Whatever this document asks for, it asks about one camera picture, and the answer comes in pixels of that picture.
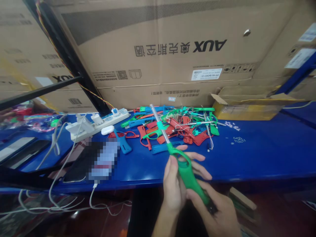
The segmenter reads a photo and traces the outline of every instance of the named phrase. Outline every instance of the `pile of lighters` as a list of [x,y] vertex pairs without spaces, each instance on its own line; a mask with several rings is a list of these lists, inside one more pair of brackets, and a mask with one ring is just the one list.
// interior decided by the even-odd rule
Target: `pile of lighters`
[[[176,109],[173,106],[157,106],[155,109],[163,122],[163,128],[157,126],[157,121],[150,107],[134,109],[134,116],[128,121],[121,123],[121,127],[125,129],[137,127],[140,133],[141,144],[151,150],[153,154],[167,151],[162,129],[165,130],[168,138],[176,136],[183,138],[183,141],[172,142],[173,146],[192,143],[200,146],[204,140],[209,139],[207,143],[209,152],[214,147],[212,137],[219,135],[217,125],[225,126],[225,124],[219,123],[213,115],[214,108],[181,107]],[[138,135],[134,133],[132,136],[126,135],[125,137],[135,138]],[[157,140],[159,145],[152,146],[150,144],[151,140]]]

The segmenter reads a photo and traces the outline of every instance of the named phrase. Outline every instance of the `small open box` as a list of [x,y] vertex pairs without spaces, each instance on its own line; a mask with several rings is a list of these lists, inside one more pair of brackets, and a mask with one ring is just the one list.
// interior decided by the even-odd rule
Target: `small open box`
[[284,93],[271,95],[276,87],[224,87],[215,99],[214,115],[224,120],[271,120],[284,106],[303,100]]

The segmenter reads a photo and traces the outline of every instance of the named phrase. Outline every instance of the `black device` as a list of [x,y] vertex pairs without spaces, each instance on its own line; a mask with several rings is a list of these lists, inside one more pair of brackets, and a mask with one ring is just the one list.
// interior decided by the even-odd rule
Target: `black device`
[[25,164],[26,162],[32,160],[36,155],[38,155],[41,151],[46,149],[50,144],[51,141],[48,140],[36,140],[29,146],[20,149],[18,153],[7,159],[1,165],[7,168],[16,169]]

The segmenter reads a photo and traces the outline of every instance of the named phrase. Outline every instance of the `wrist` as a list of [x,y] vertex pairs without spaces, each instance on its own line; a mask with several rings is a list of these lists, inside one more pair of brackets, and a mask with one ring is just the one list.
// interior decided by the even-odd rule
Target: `wrist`
[[174,209],[169,207],[169,205],[167,204],[167,202],[165,202],[165,200],[162,202],[161,208],[160,208],[160,212],[170,218],[170,219],[176,219],[179,216],[180,213],[180,209]]

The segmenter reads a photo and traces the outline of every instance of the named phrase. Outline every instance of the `white power strip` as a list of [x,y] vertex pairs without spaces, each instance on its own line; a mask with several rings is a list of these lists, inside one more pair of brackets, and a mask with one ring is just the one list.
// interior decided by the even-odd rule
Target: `white power strip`
[[80,142],[81,140],[84,140],[86,139],[87,137],[91,137],[93,136],[94,134],[98,133],[98,132],[101,132],[101,130],[107,126],[110,126],[110,125],[114,125],[118,122],[121,122],[122,120],[128,118],[130,116],[129,112],[127,111],[127,109],[120,109],[118,110],[120,112],[120,115],[119,116],[116,116],[114,117],[113,115],[111,116],[107,116],[103,119],[104,123],[100,124],[100,125],[96,125],[95,123],[93,123],[93,127],[94,127],[94,131],[93,132],[90,132],[90,133],[87,133],[86,131],[83,131],[81,134],[78,135],[77,139],[76,139],[76,136],[77,135],[74,135],[72,133],[70,133],[70,138],[73,142],[77,143],[77,142]]

